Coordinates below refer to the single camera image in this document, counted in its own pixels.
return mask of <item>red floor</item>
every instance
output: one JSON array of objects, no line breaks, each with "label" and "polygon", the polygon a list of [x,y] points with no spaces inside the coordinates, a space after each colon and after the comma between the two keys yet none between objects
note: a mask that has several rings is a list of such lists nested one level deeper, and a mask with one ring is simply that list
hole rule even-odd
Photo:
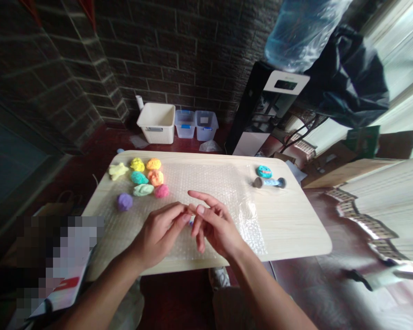
[{"label": "red floor", "polygon": [[[215,140],[223,145],[228,131],[219,129]],[[25,212],[32,215],[64,190],[83,196],[85,206],[118,148],[133,149],[129,131],[108,129],[90,145],[85,156],[72,158],[55,180]],[[172,145],[150,145],[144,150],[198,152],[200,142],[178,139]],[[357,224],[340,218],[336,202],[321,190],[305,191],[333,242],[324,256],[265,263],[278,283],[323,329],[413,329],[413,281],[369,292],[363,284],[346,279],[344,272],[383,269],[366,244]],[[237,285],[229,269],[231,283]],[[197,270],[144,276],[141,289],[145,309],[139,329],[214,329],[212,292],[207,271]]]}]

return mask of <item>light green clay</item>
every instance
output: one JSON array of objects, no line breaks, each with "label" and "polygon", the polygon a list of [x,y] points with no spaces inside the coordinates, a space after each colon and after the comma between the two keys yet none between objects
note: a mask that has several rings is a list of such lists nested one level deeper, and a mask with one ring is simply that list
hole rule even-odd
[{"label": "light green clay", "polygon": [[155,188],[152,185],[140,184],[133,188],[134,196],[146,196],[153,192]]}]

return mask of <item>water bottle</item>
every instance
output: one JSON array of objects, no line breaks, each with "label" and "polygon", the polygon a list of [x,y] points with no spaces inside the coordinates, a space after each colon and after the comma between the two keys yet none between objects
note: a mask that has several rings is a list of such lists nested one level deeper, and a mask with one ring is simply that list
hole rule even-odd
[{"label": "water bottle", "polygon": [[320,57],[352,0],[284,0],[265,45],[268,63],[302,73]]}]

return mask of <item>wooden tabletop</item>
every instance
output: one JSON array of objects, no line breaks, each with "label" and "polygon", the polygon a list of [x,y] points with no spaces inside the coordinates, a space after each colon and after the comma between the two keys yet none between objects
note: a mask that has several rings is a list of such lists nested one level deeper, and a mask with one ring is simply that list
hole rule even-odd
[{"label": "wooden tabletop", "polygon": [[[184,164],[235,165],[237,167],[249,165],[254,169],[251,171],[251,180],[257,177],[255,169],[259,165],[267,166],[275,176],[285,178],[287,186],[285,189],[276,187],[251,189],[267,251],[267,254],[259,256],[260,259],[269,261],[301,258],[327,254],[332,250],[332,242],[320,219],[286,163],[279,159],[130,150],[118,154],[113,158],[112,164],[120,162],[129,164],[134,157],[140,157],[143,160],[155,157],[160,159],[163,164],[183,162]],[[83,216],[97,215],[95,214],[97,207],[111,189],[112,184],[110,176],[106,173],[84,210]],[[109,260],[104,265],[91,262],[87,280],[94,281],[108,262]],[[164,260],[157,266],[148,269],[143,275],[224,265],[228,265],[228,263],[222,257],[199,260]]]}]

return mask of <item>hand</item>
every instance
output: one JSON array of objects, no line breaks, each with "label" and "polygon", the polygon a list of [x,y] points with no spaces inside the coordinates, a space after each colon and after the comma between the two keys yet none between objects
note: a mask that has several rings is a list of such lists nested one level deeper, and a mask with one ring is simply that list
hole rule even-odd
[{"label": "hand", "polygon": [[205,239],[224,258],[233,257],[238,251],[246,246],[242,236],[240,236],[234,221],[229,215],[226,206],[203,192],[189,190],[191,197],[204,201],[210,208],[198,205],[196,217],[194,219],[191,236],[196,236],[197,250],[201,253],[205,251]]},{"label": "hand", "polygon": [[141,272],[157,265],[170,252],[190,219],[188,206],[179,202],[151,212],[125,253],[134,258]]}]

